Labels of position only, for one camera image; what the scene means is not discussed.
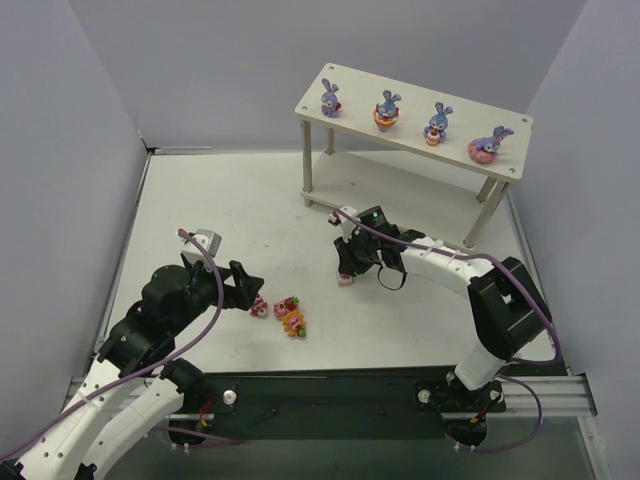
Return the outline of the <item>purple bunny holding cupcake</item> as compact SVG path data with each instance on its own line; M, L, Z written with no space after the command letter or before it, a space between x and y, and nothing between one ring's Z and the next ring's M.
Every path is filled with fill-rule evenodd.
M446 140L448 116L453 113L453 108L445 106L442 102L436 102L435 109L436 114L431 117L423 130L423 137L428 146L437 146Z

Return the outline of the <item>small purple bunny toy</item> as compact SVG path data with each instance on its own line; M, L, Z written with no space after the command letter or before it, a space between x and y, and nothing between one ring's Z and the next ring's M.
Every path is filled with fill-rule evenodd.
M328 78L322 78L321 83L325 88L325 92L321 96L321 112L326 117L336 118L341 109L341 103L336 95L339 87Z

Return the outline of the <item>purple bunny on pink donut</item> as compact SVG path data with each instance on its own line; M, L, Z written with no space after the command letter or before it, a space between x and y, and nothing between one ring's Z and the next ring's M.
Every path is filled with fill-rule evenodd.
M513 134L514 130L511 128L503 125L496 126L491 136L476 138L468 144L467 153L469 158L480 165L491 164L498 155L501 142Z

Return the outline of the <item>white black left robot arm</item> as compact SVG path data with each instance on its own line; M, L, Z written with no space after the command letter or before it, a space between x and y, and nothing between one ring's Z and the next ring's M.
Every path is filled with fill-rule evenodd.
M264 281L232 261L157 269L140 301L110 330L61 415L5 455L4 479L101 479L186 396L206 400L203 372L175 340L210 307L247 311Z

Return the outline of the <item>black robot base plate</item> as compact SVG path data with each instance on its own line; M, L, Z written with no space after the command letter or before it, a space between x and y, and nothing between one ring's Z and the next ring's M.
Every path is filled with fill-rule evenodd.
M501 384L474 391L450 367L208 373L161 426L177 445L257 440L421 440L449 425L481 443L506 410Z

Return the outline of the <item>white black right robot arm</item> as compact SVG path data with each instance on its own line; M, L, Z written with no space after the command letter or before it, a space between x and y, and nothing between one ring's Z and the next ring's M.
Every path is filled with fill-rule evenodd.
M548 366L561 359L548 307L518 259L461 253L420 231L399 229L379 206L335 209L328 223L341 231L334 241L341 277L388 268L403 278L436 282L469 301L477 343L454 369L467 390L483 388L510 364Z

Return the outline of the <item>pink strawberry cake toy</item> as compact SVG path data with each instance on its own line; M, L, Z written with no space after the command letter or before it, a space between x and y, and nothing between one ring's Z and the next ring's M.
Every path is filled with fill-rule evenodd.
M281 319L299 309L300 300L295 296L282 299L274 304L274 315Z

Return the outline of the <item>pink bear yellow flower toy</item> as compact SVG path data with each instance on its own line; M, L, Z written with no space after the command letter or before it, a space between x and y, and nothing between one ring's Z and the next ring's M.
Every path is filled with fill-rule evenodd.
M299 310L294 310L282 318L285 333L289 337L305 338L307 335L306 321Z

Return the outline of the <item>light wooden two-tier shelf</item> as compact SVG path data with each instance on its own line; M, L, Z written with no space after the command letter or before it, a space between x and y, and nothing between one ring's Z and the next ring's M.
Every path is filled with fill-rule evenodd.
M321 112L322 78L338 85L336 118ZM386 133L373 111L383 91L399 94L399 119ZM428 146L423 130L435 103L451 106L446 140ZM391 222L462 251L495 252L515 240L508 192L521 181L532 117L399 80L326 64L295 108L303 147L306 205L358 210L379 205ZM503 125L514 134L489 165L473 162L468 144Z

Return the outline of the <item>white strawberry cake slice toy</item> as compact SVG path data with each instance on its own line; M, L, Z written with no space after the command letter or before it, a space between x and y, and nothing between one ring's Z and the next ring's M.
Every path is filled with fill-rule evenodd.
M336 282L339 287L350 286L354 283L354 277L350 274L336 272Z

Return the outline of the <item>pink bear strawberry toy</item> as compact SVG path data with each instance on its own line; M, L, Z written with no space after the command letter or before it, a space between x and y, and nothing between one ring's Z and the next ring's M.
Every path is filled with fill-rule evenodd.
M252 317L255 318L267 318L269 315L268 302L260 294L258 294L250 307L249 313Z

